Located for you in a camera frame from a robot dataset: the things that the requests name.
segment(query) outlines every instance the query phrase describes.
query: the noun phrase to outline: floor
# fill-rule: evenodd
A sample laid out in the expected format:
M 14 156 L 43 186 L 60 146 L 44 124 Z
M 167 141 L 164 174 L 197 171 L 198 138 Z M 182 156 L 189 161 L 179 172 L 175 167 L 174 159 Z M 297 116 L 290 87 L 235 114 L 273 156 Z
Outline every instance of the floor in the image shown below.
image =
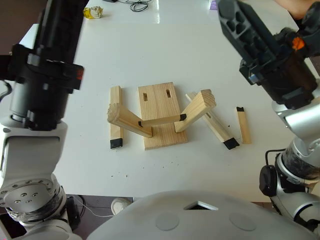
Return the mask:
M 77 198 L 82 202 L 82 200 L 78 195 L 68 195 L 68 196 L 73 196 L 74 198 Z M 92 210 L 96 215 L 100 215 L 100 216 L 112 215 L 110 206 L 111 206 L 111 202 L 113 201 L 113 199 L 115 199 L 115 197 L 84 195 L 83 198 L 86 201 L 86 206 L 90 210 Z M 75 201 L 75 203 L 78 206 L 79 212 L 81 212 L 82 210 L 81 204 L 78 203 L 77 201 Z M 97 227 L 105 223 L 108 219 L 110 218 L 94 216 L 90 211 L 86 209 L 83 217 L 81 218 L 81 222 L 78 228 L 73 232 L 85 240 L 90 233 L 92 233 Z

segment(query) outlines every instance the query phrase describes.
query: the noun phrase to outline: wooden plank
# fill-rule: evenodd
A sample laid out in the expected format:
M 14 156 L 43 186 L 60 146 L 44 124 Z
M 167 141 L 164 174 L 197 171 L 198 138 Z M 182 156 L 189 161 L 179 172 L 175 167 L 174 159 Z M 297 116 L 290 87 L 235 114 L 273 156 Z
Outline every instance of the wooden plank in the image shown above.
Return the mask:
M 156 126 L 156 125 L 161 125 L 161 124 L 168 124 L 168 123 L 174 123 L 174 122 L 179 122 L 185 120 L 187 117 L 186 114 L 179 114 L 175 116 L 166 116 L 166 117 L 161 117 L 161 118 L 156 118 L 156 119 L 151 119 L 151 120 L 144 120 L 142 122 L 139 122 L 140 126 L 143 127 L 148 127 L 148 126 Z
M 120 103 L 110 104 L 108 109 L 108 122 L 141 136 L 151 138 L 152 128 L 150 126 L 141 127 L 138 122 L 141 118 L 133 114 Z
M 172 82 L 138 87 L 141 118 L 146 120 L 180 115 L 180 108 Z M 144 149 L 155 149 L 188 141 L 185 131 L 176 133 L 174 123 L 152 127 L 151 138 L 144 137 Z
M 186 98 L 191 102 L 195 96 L 195 92 L 189 92 L 186 95 Z M 239 146 L 237 140 L 232 137 L 226 129 L 220 123 L 218 117 L 214 114 L 212 110 L 208 111 L 205 115 L 203 115 L 202 119 L 211 129 L 211 131 L 215 134 L 215 136 L 222 142 L 229 150 Z
M 251 135 L 249 131 L 248 121 L 246 117 L 246 113 L 243 107 L 236 107 L 237 116 L 239 120 L 241 135 L 242 135 L 242 143 L 243 144 L 251 144 Z
M 110 88 L 110 104 L 122 105 L 122 89 L 120 86 Z M 123 146 L 124 129 L 110 124 L 110 148 L 116 149 Z
M 215 106 L 215 97 L 212 95 L 211 90 L 201 90 L 183 110 L 182 114 L 186 114 L 186 119 L 174 123 L 175 132 L 184 131 Z

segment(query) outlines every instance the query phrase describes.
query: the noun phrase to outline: orange part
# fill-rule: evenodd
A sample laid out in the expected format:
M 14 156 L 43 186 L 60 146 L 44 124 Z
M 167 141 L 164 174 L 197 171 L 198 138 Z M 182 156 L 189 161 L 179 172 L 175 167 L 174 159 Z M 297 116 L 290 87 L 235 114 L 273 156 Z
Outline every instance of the orange part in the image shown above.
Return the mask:
M 292 41 L 292 48 L 296 51 L 305 47 L 305 41 L 301 37 L 295 37 Z

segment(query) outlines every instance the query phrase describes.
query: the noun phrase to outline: white table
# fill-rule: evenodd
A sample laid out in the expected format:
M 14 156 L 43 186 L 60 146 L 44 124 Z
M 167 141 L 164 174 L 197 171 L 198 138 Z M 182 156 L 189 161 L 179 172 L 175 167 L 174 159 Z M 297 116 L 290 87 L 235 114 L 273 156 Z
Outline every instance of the white table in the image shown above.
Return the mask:
M 296 28 L 273 1 L 247 2 L 273 34 L 286 26 Z M 208 10 L 209 1 L 153 0 L 140 13 L 122 3 L 88 4 L 97 5 L 104 8 L 104 17 L 83 22 L 75 63 L 85 67 L 85 74 L 81 90 L 69 97 L 64 118 L 69 128 L 54 172 L 65 191 L 143 197 L 191 189 L 267 201 L 259 190 L 264 153 L 287 147 L 294 135 L 273 112 L 263 88 L 250 86 L 239 73 L 241 58 L 223 36 L 217 12 Z M 32 30 L 22 42 L 30 45 L 31 36 Z M 124 105 L 139 115 L 137 87 L 166 82 L 175 84 L 181 110 L 188 104 L 185 93 L 211 89 L 214 112 L 238 142 L 235 107 L 243 106 L 253 144 L 228 150 L 198 120 L 187 129 L 188 143 L 144 151 L 143 138 L 125 131 L 123 148 L 110 150 L 110 87 L 120 85 Z M 1 116 L 10 113 L 9 102 L 0 105 Z

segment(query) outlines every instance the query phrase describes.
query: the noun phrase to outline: person's hand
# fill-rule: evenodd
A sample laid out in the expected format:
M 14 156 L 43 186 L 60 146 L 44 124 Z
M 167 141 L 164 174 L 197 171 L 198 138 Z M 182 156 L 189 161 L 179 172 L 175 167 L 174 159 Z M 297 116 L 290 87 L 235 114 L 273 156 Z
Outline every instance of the person's hand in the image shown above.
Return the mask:
M 275 0 L 280 6 L 289 11 L 296 20 L 302 19 L 310 6 L 317 0 Z

